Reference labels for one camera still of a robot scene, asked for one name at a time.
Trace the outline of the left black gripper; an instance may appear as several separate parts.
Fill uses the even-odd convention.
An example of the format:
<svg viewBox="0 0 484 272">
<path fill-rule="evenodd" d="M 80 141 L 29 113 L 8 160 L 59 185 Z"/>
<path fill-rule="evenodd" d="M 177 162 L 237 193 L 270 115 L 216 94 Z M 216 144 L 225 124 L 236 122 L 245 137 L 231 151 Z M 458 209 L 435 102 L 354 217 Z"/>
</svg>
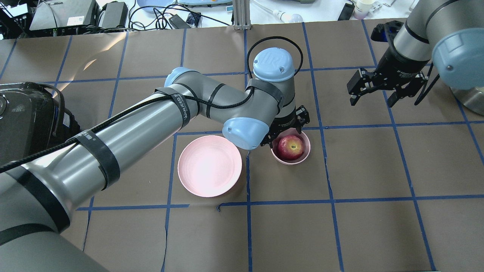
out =
<svg viewBox="0 0 484 272">
<path fill-rule="evenodd" d="M 310 115 L 304 105 L 296 108 L 285 117 L 276 117 L 270 125 L 268 133 L 261 141 L 260 146 L 263 147 L 268 144 L 270 148 L 273 148 L 273 141 L 284 131 L 293 128 L 298 134 L 301 134 L 302 128 L 309 122 Z"/>
</svg>

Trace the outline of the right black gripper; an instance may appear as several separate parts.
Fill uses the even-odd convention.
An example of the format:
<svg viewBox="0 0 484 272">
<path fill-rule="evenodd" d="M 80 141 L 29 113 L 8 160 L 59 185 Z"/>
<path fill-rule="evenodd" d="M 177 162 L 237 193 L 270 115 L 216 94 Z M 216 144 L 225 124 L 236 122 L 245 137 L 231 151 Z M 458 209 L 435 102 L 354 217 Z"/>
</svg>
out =
<svg viewBox="0 0 484 272">
<path fill-rule="evenodd" d="M 427 63 L 385 53 L 375 71 L 358 69 L 347 83 L 351 106 L 363 95 L 375 91 L 392 91 L 386 102 L 389 108 L 405 97 L 414 97 L 419 91 L 423 94 L 429 78 L 422 69 Z"/>
</svg>

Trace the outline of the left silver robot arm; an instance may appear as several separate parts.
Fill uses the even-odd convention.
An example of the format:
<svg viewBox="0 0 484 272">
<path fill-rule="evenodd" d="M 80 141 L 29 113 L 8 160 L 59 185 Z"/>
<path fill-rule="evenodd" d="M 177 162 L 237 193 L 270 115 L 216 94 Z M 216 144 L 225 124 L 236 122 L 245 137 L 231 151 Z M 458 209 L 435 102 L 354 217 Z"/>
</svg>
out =
<svg viewBox="0 0 484 272">
<path fill-rule="evenodd" d="M 105 272 L 61 236 L 72 212 L 197 115 L 223 124 L 236 149 L 269 144 L 299 125 L 298 72 L 282 48 L 256 55 L 244 91 L 177 67 L 145 100 L 63 144 L 2 166 L 1 271 Z"/>
</svg>

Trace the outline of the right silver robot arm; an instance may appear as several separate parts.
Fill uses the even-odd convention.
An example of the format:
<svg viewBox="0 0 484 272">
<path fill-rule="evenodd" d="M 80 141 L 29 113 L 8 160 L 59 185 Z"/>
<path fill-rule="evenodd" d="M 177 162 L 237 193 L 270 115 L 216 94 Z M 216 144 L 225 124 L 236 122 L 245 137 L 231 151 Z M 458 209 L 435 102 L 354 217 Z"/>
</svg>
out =
<svg viewBox="0 0 484 272">
<path fill-rule="evenodd" d="M 350 104 L 392 91 L 388 107 L 414 96 L 418 105 L 439 79 L 458 90 L 482 87 L 483 6 L 482 0 L 420 0 L 406 21 L 375 26 L 371 40 L 388 48 L 375 71 L 360 68 L 349 80 Z"/>
</svg>

